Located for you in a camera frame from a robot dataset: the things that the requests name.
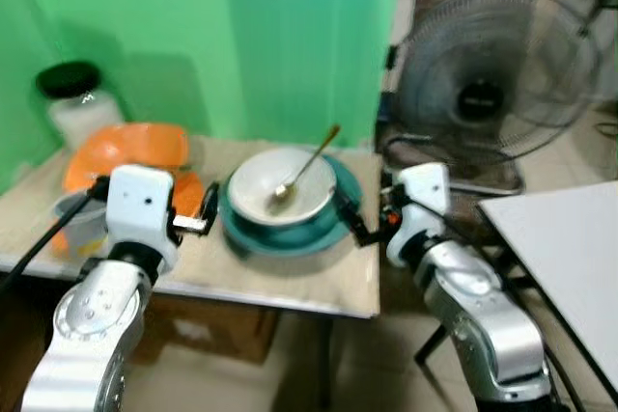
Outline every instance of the white bowl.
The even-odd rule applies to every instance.
[[[285,148],[264,151],[245,161],[232,175],[228,197],[234,210],[249,221],[264,226],[289,226],[320,212],[333,195],[337,178],[318,157],[296,183],[294,195],[283,210],[268,207],[275,188],[294,178],[312,153]]]

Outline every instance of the cable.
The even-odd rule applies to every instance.
[[[470,235],[464,232],[457,224],[455,224],[455,222],[451,218],[445,216],[444,214],[441,214],[440,212],[436,211],[432,207],[429,207],[417,200],[414,200],[410,196],[407,196],[407,201],[410,204],[417,205],[425,209],[427,212],[429,212],[433,216],[439,218],[448,229],[450,229],[452,232],[458,235],[464,242],[467,242],[467,244],[470,245],[474,249],[474,251],[476,251],[479,254],[479,256],[481,256],[484,260],[488,262],[492,261],[492,258],[483,249],[483,247],[480,246],[474,238],[472,238]],[[502,282],[504,283],[504,286],[506,287],[509,295],[515,300],[516,303],[518,303],[520,307],[525,308],[525,305],[523,304],[521,297],[519,296],[519,294],[517,293],[517,290],[513,287],[511,282],[509,281],[508,277],[503,275],[499,269],[495,269],[495,270],[500,276],[500,278],[502,279]],[[562,364],[560,364],[556,355],[549,348],[549,346],[545,343],[545,341],[543,341],[543,344],[544,344],[545,353],[547,357],[549,358],[549,361],[551,362],[553,367],[556,369],[558,376],[560,377],[560,380],[562,380],[562,383],[564,384],[564,387],[567,390],[567,393],[569,394],[569,397],[571,398],[571,401],[573,402],[573,406],[575,407],[576,411],[586,412],[586,409],[583,403],[581,402],[581,398],[577,394],[575,386],[573,385],[573,383],[567,376],[567,373],[564,370],[564,367],[562,366]]]
[[[560,397],[558,396],[558,388],[556,387],[556,380],[555,380],[555,378],[553,377],[552,374],[549,375],[549,383],[551,385],[550,386],[550,388],[551,388],[551,390],[550,390],[551,400],[553,400],[554,403],[559,403],[560,402]]]
[[[596,123],[594,127],[603,137],[612,140],[618,137],[618,123]]]
[[[37,241],[32,248],[30,248],[25,255],[17,262],[11,272],[0,283],[0,297],[4,295],[12,285],[14,285],[17,277],[19,277],[30,261],[39,253],[40,250],[57,234],[63,227],[65,227],[75,214],[81,211],[85,205],[92,199],[101,200],[107,198],[107,191],[109,189],[109,178],[99,177],[95,184],[86,192],[84,197],[80,199],[75,205],[73,205],[67,212],[65,212],[58,221],[49,228],[49,230],[43,235],[39,241]]]

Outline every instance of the white container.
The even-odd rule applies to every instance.
[[[99,129],[123,122],[116,99],[103,90],[56,100],[49,107],[49,116],[72,151]]]
[[[62,217],[79,200],[84,192],[71,193],[60,200],[53,208],[57,218]],[[100,250],[107,237],[105,229],[106,204],[91,200],[62,229],[69,247],[69,256],[76,261],[84,261]]]
[[[99,85],[100,72],[85,62],[63,63],[37,76],[37,86],[52,100],[49,117],[72,151],[100,129],[124,121],[116,98]]]

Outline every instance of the white table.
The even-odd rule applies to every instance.
[[[618,405],[618,182],[480,207]]]

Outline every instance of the green backdrop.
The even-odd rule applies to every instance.
[[[13,19],[0,26],[9,50],[0,57],[0,124],[20,127],[20,134],[0,134],[0,165],[12,173],[24,160],[36,163],[56,150],[30,83],[40,68],[75,58],[103,69],[130,120],[301,143],[318,142],[337,122],[338,143],[355,146],[372,133],[394,5],[0,0]],[[5,173],[0,186],[12,175]]]

